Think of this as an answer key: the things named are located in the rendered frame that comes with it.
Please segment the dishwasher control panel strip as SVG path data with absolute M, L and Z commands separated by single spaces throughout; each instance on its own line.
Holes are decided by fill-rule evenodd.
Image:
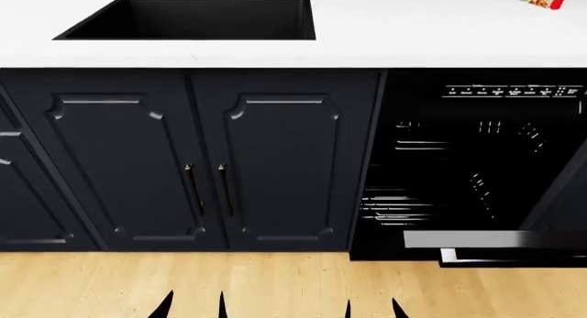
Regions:
M 581 85 L 453 85 L 446 86 L 442 97 L 546 97 L 577 98 L 587 94 L 587 87 Z

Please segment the black dishwasher door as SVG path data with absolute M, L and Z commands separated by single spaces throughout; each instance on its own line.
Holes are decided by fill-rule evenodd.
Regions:
M 578 152 L 522 224 L 504 231 L 405 231 L 407 248 L 587 250 L 587 151 Z

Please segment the black rectangular sink basin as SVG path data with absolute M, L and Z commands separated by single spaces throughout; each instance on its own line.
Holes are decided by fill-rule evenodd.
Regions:
M 313 40 L 310 0 L 114 0 L 60 40 Z

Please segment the black built-in dishwasher body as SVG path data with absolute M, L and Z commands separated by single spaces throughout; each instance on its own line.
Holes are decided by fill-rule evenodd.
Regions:
M 466 181 L 492 213 L 477 229 L 405 229 L 358 217 L 354 261 L 439 263 L 407 248 L 405 231 L 504 231 L 522 224 L 578 152 L 587 151 L 587 94 L 577 98 L 442 97 L 453 85 L 581 85 L 587 68 L 405 69 L 389 73 L 366 172 L 379 179 Z

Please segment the dark navy panelled cabinet door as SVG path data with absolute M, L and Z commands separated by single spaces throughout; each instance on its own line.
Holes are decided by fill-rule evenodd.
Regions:
M 0 85 L 0 251 L 99 248 Z
M 227 248 L 181 72 L 20 69 L 0 82 L 109 249 Z
M 346 250 L 379 80 L 374 70 L 190 73 L 230 248 Z

